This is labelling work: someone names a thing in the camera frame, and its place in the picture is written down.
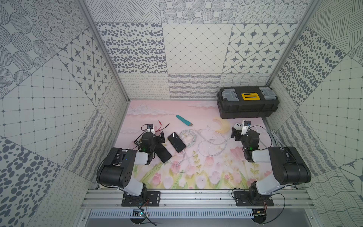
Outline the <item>small circuit board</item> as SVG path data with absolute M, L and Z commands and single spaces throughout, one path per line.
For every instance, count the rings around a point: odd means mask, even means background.
M 143 211 L 134 210 L 132 216 L 137 218 L 147 218 L 148 214 Z

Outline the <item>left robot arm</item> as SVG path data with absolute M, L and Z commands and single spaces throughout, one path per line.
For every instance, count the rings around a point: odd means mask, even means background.
M 132 176 L 135 165 L 149 165 L 155 157 L 157 145 L 165 143 L 164 133 L 159 136 L 146 132 L 141 136 L 137 150 L 112 148 L 96 172 L 96 181 L 107 188 L 118 188 L 126 199 L 142 206 L 149 197 L 145 183 Z

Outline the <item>teal flat tool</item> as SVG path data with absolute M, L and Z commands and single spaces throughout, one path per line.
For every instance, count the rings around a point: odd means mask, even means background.
M 183 122 L 187 126 L 193 126 L 193 124 L 190 121 L 186 120 L 185 118 L 181 117 L 180 115 L 176 115 L 176 118 L 178 118 L 181 122 Z

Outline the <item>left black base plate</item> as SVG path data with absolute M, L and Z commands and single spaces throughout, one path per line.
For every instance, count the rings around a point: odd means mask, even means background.
M 127 193 L 123 194 L 122 207 L 158 207 L 160 204 L 160 191 L 146 191 L 140 196 L 131 196 Z

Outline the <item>red black probe leads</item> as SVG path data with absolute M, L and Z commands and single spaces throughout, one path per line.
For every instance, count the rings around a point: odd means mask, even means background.
M 160 128 L 158 130 L 156 130 L 155 132 L 162 132 L 164 129 L 166 129 L 170 124 L 167 124 L 166 126 L 163 126 L 162 123 L 159 121 L 160 123 Z

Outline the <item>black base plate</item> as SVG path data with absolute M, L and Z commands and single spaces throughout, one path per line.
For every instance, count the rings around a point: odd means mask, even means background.
M 253 206 L 253 207 L 272 207 L 274 206 L 274 202 L 270 196 L 267 195 L 251 195 L 246 191 L 234 191 L 233 197 L 237 207 L 242 206 Z
M 160 204 L 160 191 L 146 191 L 140 196 L 131 196 L 127 193 L 123 194 L 122 207 L 158 207 Z

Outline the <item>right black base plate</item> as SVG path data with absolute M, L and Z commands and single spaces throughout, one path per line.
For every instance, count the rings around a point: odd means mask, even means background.
M 246 191 L 234 191 L 233 197 L 237 207 L 242 206 L 253 206 L 253 207 L 272 207 L 274 206 L 274 202 L 270 196 L 267 195 L 251 195 Z

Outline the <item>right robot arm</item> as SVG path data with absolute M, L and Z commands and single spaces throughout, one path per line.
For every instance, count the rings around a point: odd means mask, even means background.
M 245 159 L 250 163 L 270 163 L 272 173 L 254 181 L 247 193 L 234 194 L 237 202 L 254 206 L 273 206 L 273 193 L 291 185 L 311 181 L 312 173 L 295 147 L 268 147 L 259 149 L 260 134 L 252 129 L 232 127 L 231 138 L 243 144 Z

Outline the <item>aluminium mounting rail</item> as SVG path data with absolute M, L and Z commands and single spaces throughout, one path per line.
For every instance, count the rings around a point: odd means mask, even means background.
M 158 198 L 158 209 L 259 209 L 248 201 L 236 204 L 231 195 L 232 190 L 161 190 Z M 281 190 L 272 195 L 274 203 L 271 209 L 307 209 L 313 208 L 313 202 L 305 190 Z M 81 203 L 82 209 L 123 209 L 123 192 L 103 189 L 88 190 Z

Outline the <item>pink floral table mat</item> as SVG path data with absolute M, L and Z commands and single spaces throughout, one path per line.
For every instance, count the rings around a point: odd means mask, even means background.
M 190 121 L 187 126 L 176 115 Z M 164 143 L 172 158 L 163 163 L 155 157 L 149 165 L 136 165 L 133 177 L 148 189 L 248 189 L 252 182 L 272 173 L 270 163 L 250 163 L 243 145 L 231 139 L 231 129 L 242 119 L 222 119 L 216 101 L 131 101 L 116 147 L 135 148 L 141 126 L 170 124 L 165 136 L 176 132 L 186 148 L 177 153 L 169 141 Z

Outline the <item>black smartphone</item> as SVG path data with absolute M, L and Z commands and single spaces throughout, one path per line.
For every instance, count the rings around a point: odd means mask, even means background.
M 186 145 L 176 132 L 173 132 L 167 138 L 177 153 L 182 152 L 186 148 Z
M 155 146 L 154 152 L 156 153 L 156 155 L 160 158 L 160 160 L 163 163 L 166 163 L 167 161 L 169 161 L 172 158 L 172 155 L 170 154 L 170 152 L 161 143 L 158 143 Z

